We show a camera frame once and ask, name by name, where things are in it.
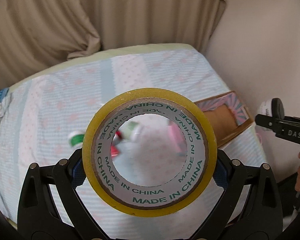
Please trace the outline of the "pink cardboard box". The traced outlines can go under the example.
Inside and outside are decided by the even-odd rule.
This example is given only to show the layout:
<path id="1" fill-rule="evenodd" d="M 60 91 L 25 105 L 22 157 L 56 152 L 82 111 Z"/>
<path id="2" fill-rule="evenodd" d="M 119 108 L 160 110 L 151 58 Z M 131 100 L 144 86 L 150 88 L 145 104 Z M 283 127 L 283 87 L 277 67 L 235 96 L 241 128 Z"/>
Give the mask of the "pink cardboard box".
<path id="1" fill-rule="evenodd" d="M 235 91 L 199 100 L 195 104 L 213 127 L 218 147 L 226 145 L 253 124 L 247 107 Z"/>

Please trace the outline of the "beige curtain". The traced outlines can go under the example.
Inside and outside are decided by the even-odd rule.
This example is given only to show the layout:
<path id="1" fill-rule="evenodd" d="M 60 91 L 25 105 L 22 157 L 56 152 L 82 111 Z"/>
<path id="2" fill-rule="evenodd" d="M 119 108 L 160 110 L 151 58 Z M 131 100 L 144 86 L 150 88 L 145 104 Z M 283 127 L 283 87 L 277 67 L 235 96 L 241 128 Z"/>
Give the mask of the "beige curtain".
<path id="1" fill-rule="evenodd" d="M 206 51 L 225 0 L 0 0 L 0 89 L 77 57 L 156 43 Z"/>

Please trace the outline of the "white jar black lid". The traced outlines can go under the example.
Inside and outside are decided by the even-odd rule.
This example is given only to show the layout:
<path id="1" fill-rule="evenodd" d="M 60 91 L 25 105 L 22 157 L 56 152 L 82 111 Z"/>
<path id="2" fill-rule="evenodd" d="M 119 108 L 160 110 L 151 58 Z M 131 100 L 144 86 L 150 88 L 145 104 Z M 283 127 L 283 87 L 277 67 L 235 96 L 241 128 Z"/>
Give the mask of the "white jar black lid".
<path id="1" fill-rule="evenodd" d="M 261 103 L 258 114 L 284 119 L 285 111 L 280 98 L 272 98 Z"/>

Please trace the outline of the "yellow packing tape roll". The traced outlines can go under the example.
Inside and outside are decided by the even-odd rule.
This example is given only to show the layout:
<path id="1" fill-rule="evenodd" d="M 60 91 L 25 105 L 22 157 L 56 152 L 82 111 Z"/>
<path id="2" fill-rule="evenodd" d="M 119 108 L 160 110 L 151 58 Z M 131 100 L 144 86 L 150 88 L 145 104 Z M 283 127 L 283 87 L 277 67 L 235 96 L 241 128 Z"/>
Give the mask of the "yellow packing tape roll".
<path id="1" fill-rule="evenodd" d="M 111 157 L 116 131 L 142 125 L 136 141 L 123 139 Z M 174 122 L 184 134 L 179 156 L 168 135 Z M 217 145 L 207 117 L 189 99 L 159 88 L 122 93 L 97 109 L 83 142 L 83 167 L 92 193 L 106 206 L 137 217 L 162 217 L 200 204 L 216 165 Z"/>

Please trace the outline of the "green white jar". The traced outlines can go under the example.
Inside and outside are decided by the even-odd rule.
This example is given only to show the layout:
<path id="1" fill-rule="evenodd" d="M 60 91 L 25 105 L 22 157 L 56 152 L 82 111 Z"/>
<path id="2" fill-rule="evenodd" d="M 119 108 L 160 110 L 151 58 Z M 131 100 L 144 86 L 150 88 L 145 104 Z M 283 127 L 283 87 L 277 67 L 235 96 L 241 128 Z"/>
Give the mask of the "green white jar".
<path id="1" fill-rule="evenodd" d="M 68 143 L 71 148 L 81 148 L 84 140 L 85 131 L 73 131 L 68 135 Z"/>

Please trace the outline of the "small red white bottle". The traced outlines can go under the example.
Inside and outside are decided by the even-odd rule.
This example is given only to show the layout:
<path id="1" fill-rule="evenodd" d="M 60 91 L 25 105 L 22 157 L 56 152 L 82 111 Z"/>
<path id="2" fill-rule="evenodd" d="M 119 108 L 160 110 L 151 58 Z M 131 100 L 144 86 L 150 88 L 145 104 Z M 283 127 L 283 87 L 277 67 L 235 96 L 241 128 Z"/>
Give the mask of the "small red white bottle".
<path id="1" fill-rule="evenodd" d="M 120 131 L 116 131 L 114 138 L 111 143 L 111 157 L 115 158 L 119 153 L 120 150 L 117 148 L 118 144 L 121 143 L 123 140 L 123 135 Z"/>

